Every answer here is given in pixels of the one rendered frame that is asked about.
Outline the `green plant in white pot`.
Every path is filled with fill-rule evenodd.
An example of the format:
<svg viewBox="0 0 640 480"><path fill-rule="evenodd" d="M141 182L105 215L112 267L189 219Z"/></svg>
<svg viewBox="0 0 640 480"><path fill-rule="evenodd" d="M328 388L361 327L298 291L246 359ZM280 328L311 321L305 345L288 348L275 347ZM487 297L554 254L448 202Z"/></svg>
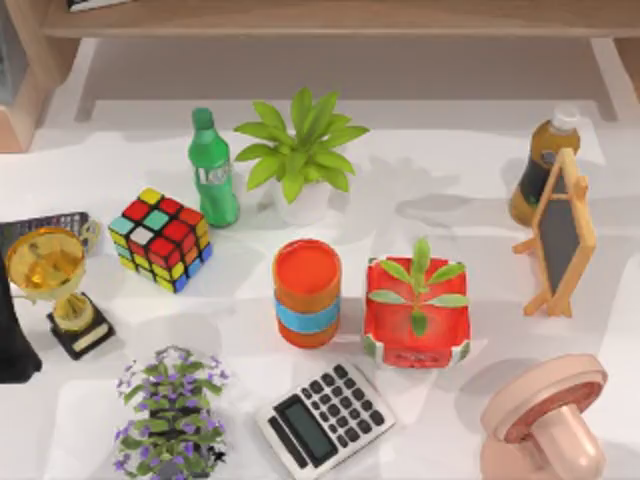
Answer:
<svg viewBox="0 0 640 480"><path fill-rule="evenodd" d="M302 87L291 100L289 121L274 105L256 100L253 109L258 118L234 128L255 140L235 156L237 162L252 164L246 189L270 185L274 205L288 224L321 220L330 192L350 191L349 178L356 171L340 148L370 129L337 112L337 100L336 91L315 99L309 88Z"/></svg>

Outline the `orange and blue can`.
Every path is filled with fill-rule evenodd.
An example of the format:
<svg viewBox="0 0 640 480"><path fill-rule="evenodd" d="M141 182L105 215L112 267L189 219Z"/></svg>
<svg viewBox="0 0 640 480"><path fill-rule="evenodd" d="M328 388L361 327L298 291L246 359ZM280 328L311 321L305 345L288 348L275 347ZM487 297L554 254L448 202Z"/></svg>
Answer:
<svg viewBox="0 0 640 480"><path fill-rule="evenodd" d="M293 240L276 253L272 277L281 336L303 349L329 343L340 323L342 263L337 252L320 240Z"/></svg>

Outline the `gold trophy on black base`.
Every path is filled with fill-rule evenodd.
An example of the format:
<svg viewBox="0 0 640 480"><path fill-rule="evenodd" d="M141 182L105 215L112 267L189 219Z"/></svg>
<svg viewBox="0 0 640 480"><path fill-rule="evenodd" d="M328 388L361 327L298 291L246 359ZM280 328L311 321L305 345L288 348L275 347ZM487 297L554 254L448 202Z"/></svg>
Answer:
<svg viewBox="0 0 640 480"><path fill-rule="evenodd" d="M5 265L11 283L23 297L49 301L50 331L73 360L115 336L115 329L92 299L79 289L86 273L86 249L97 241L99 226L91 221L76 234L46 226L19 237L8 249Z"/></svg>

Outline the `plant in red square pot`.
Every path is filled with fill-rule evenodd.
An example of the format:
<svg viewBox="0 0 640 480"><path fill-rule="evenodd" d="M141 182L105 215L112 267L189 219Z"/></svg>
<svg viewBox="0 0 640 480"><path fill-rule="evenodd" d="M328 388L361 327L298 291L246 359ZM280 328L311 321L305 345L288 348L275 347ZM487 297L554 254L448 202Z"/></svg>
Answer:
<svg viewBox="0 0 640 480"><path fill-rule="evenodd" d="M395 368L447 368L471 351L466 267L434 257L424 237L410 257L371 258L364 351Z"/></svg>

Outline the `amber bottle with white cap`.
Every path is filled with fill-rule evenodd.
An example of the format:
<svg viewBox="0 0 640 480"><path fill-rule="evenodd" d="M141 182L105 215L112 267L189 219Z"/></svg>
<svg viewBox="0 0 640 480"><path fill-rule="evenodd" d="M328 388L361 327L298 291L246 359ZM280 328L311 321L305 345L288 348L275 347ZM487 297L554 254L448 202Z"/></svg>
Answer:
<svg viewBox="0 0 640 480"><path fill-rule="evenodd" d="M579 110L571 104L554 108L552 116L540 123L531 135L528 160L509 203L511 218L530 227L557 154L565 148L577 153L581 137L577 126Z"/></svg>

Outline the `wooden shelf unit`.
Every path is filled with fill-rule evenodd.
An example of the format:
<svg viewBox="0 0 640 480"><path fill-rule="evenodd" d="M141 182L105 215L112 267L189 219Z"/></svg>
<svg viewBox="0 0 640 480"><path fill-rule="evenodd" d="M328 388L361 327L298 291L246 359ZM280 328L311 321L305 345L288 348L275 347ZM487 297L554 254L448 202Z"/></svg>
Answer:
<svg viewBox="0 0 640 480"><path fill-rule="evenodd" d="M0 0L43 94L80 39L231 35L610 38L640 102L640 0L132 0L71 13L66 0Z"/></svg>

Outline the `dark remote control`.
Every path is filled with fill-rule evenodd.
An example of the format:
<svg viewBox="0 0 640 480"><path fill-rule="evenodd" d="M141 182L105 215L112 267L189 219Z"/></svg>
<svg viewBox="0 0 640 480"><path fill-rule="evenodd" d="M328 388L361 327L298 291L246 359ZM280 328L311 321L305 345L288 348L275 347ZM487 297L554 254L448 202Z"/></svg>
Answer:
<svg viewBox="0 0 640 480"><path fill-rule="evenodd" d="M80 235L90 220L87 212L78 211L0 222L0 253L5 255L21 236L44 227L62 227Z"/></svg>

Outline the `wooden framed blackboard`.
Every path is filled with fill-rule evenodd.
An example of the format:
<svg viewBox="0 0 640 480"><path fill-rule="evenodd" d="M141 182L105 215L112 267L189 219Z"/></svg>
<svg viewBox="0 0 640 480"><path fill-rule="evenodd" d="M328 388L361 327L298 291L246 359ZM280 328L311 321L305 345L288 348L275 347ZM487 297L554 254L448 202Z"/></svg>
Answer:
<svg viewBox="0 0 640 480"><path fill-rule="evenodd" d="M596 247L588 187L573 150L560 150L532 220L532 236L512 247L515 254L533 253L539 265L541 290L523 308L526 316L541 308L549 316L572 315L571 296Z"/></svg>

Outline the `silver calculator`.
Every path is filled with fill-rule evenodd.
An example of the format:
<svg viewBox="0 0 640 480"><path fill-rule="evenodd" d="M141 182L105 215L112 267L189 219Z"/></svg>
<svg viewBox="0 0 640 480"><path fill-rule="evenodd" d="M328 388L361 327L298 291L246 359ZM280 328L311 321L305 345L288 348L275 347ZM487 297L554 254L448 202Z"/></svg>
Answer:
<svg viewBox="0 0 640 480"><path fill-rule="evenodd" d="M379 391L346 360L262 407L255 419L293 480L318 480L396 424Z"/></svg>

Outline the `multicoloured puzzle cube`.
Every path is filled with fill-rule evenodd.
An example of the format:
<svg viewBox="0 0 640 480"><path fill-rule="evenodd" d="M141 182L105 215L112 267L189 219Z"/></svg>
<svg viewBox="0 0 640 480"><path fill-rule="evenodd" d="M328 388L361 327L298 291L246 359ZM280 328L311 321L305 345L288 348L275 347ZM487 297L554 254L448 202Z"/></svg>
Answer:
<svg viewBox="0 0 640 480"><path fill-rule="evenodd" d="M147 187L108 225L125 268L178 294L213 254L202 213Z"/></svg>

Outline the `green bottle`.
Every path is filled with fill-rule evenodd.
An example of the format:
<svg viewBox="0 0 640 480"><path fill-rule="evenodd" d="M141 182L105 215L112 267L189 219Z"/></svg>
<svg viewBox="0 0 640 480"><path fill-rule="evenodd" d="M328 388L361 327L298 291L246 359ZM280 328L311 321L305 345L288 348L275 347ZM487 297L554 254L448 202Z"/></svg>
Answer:
<svg viewBox="0 0 640 480"><path fill-rule="evenodd" d="M193 136L188 158L199 194L200 211L210 226L228 227L239 217L229 146L216 130L210 109L195 108L191 120Z"/></svg>

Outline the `pink mushroom shaped lamp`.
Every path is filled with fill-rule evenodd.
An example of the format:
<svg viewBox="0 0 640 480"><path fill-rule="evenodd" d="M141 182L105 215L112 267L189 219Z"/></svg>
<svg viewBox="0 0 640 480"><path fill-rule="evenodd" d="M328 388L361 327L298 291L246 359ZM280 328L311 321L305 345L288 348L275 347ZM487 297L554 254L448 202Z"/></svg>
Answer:
<svg viewBox="0 0 640 480"><path fill-rule="evenodd" d="M501 388L481 415L481 480L601 480L606 456L583 412L607 380L595 356L567 354Z"/></svg>

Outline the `dark book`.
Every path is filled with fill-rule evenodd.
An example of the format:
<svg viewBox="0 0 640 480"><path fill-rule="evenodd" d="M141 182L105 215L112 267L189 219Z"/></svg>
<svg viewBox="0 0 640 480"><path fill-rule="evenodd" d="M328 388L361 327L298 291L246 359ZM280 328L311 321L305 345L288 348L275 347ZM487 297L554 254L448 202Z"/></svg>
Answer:
<svg viewBox="0 0 640 480"><path fill-rule="evenodd" d="M95 10L130 3L132 0L65 0L68 10L72 13Z"/></svg>

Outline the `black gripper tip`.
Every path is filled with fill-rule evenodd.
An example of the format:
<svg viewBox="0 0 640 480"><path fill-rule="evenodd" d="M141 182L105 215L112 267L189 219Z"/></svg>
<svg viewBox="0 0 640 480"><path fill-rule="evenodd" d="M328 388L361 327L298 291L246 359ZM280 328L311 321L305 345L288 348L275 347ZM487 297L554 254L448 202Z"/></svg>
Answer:
<svg viewBox="0 0 640 480"><path fill-rule="evenodd" d="M19 324L0 255L0 384L26 383L41 369L42 361Z"/></svg>

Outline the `purple flower plant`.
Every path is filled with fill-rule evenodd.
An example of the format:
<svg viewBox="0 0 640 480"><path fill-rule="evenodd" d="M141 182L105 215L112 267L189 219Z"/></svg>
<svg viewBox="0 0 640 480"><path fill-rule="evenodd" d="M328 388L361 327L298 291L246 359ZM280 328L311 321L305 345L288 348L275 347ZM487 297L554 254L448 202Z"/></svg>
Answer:
<svg viewBox="0 0 640 480"><path fill-rule="evenodd" d="M212 399L229 378L216 356L176 345L132 361L116 390L135 417L115 433L114 470L128 480L208 479L227 455Z"/></svg>

